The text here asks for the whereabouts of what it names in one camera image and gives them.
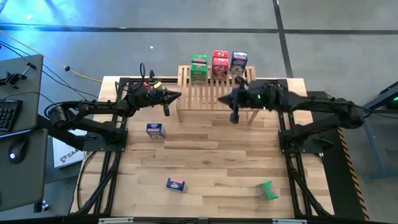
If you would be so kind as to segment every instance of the table leg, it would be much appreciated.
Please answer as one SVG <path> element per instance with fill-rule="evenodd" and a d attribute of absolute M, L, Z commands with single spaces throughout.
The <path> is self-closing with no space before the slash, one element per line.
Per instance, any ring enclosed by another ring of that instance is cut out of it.
<path fill-rule="evenodd" d="M 177 110 L 177 116 L 178 116 L 178 121 L 182 122 L 183 121 L 183 116 L 182 116 L 182 111 L 181 110 Z"/>
<path fill-rule="evenodd" d="M 254 111 L 253 114 L 251 114 L 249 120 L 248 120 L 248 124 L 251 124 L 254 121 L 254 118 L 256 118 L 257 114 L 259 113 L 259 111 Z"/>

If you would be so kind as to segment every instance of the small box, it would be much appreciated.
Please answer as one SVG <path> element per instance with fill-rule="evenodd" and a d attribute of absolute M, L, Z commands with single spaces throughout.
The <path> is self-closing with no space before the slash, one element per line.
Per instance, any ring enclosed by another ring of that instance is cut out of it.
<path fill-rule="evenodd" d="M 260 196 L 264 200 L 277 199 L 278 195 L 275 188 L 272 187 L 272 181 L 265 182 L 256 186 Z"/>
<path fill-rule="evenodd" d="M 228 76 L 229 60 L 227 58 L 213 58 L 211 65 L 212 79 L 226 80 Z"/>
<path fill-rule="evenodd" d="M 231 58 L 231 75 L 243 76 L 248 63 L 248 54 L 243 52 L 233 52 Z"/>
<path fill-rule="evenodd" d="M 178 192 L 184 192 L 185 190 L 185 182 L 177 179 L 167 179 L 166 187 L 170 190 L 176 190 Z"/>
<path fill-rule="evenodd" d="M 147 133 L 152 139 L 166 138 L 166 131 L 161 123 L 147 124 Z"/>
<path fill-rule="evenodd" d="M 226 58 L 229 59 L 229 52 L 225 50 L 214 50 L 213 58 Z"/>
<path fill-rule="evenodd" d="M 207 65 L 202 63 L 191 64 L 192 85 L 204 85 L 207 82 Z"/>
<path fill-rule="evenodd" d="M 207 65 L 207 55 L 193 55 L 192 56 L 192 63 L 202 63 Z"/>

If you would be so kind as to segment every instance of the black desk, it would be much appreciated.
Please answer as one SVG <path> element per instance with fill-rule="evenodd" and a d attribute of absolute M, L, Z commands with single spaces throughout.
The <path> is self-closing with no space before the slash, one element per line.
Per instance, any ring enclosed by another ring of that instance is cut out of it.
<path fill-rule="evenodd" d="M 29 142 L 25 159 L 11 164 L 8 148 L 17 136 L 0 141 L 0 212 L 40 202 L 44 194 L 45 157 L 49 132 L 39 129 L 24 133 Z"/>
<path fill-rule="evenodd" d="M 43 56 L 33 55 L 24 58 L 15 58 L 10 60 L 0 61 L 0 77 L 5 77 L 6 72 L 10 73 L 22 73 L 26 68 L 26 60 L 36 66 L 36 69 L 30 69 L 26 73 L 26 80 L 19 80 L 16 86 L 19 89 L 14 89 L 10 86 L 0 86 L 0 98 L 5 98 L 9 95 L 25 93 L 25 92 L 37 92 L 40 93 L 40 83 L 42 79 L 42 66 Z M 37 110 L 39 107 L 39 95 L 35 93 L 27 93 L 18 96 L 12 96 L 9 99 L 22 100 L 22 108 L 19 113 L 18 119 L 12 129 L 12 133 L 32 130 L 37 125 Z M 0 136 L 10 134 L 9 132 L 0 132 Z"/>

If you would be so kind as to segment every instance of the slatted wooden stand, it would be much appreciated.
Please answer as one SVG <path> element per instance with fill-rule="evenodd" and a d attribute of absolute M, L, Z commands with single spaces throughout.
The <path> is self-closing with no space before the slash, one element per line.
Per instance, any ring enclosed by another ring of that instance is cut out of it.
<path fill-rule="evenodd" d="M 217 99 L 231 93 L 235 85 L 235 77 L 228 74 L 226 81 L 211 79 L 211 66 L 207 69 L 208 82 L 206 85 L 192 85 L 190 81 L 190 66 L 180 65 L 178 67 L 178 87 L 181 88 L 182 96 L 177 101 L 178 120 L 183 121 L 183 112 L 187 111 L 228 111 L 228 105 L 220 103 Z M 256 79 L 256 71 L 253 66 L 248 66 L 244 72 L 244 78 L 251 82 Z M 248 124 L 251 124 L 259 110 L 242 109 L 246 112 Z"/>

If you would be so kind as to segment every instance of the wooden tabletop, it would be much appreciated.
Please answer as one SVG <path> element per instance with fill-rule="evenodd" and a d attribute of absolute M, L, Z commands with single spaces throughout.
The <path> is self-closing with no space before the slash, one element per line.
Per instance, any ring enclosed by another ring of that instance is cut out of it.
<path fill-rule="evenodd" d="M 114 101 L 114 82 L 119 78 L 104 77 L 99 100 Z M 290 91 L 306 94 L 303 79 L 288 79 L 288 84 Z M 177 84 L 164 85 L 177 90 Z M 260 111 L 252 125 L 242 116 L 234 125 L 229 122 L 229 112 L 194 111 L 179 123 L 175 110 L 176 103 L 172 103 L 170 116 L 165 117 L 161 106 L 143 108 L 127 120 L 129 136 L 119 166 L 112 216 L 294 217 L 285 158 L 277 142 L 276 112 Z M 295 111 L 294 116 L 296 123 L 312 122 L 308 111 Z M 94 119 L 103 122 L 111 116 L 96 115 Z M 166 139 L 152 140 L 146 133 L 147 123 L 163 123 Z M 104 153 L 98 152 L 83 173 L 81 204 L 98 185 L 103 157 Z M 321 160 L 303 154 L 303 164 L 309 189 L 333 213 Z M 166 189 L 169 177 L 184 180 L 186 192 Z M 279 198 L 261 200 L 255 186 L 270 180 Z M 104 192 L 101 210 L 108 188 Z M 298 195 L 304 212 L 300 190 Z M 76 210 L 75 193 L 71 212 Z"/>

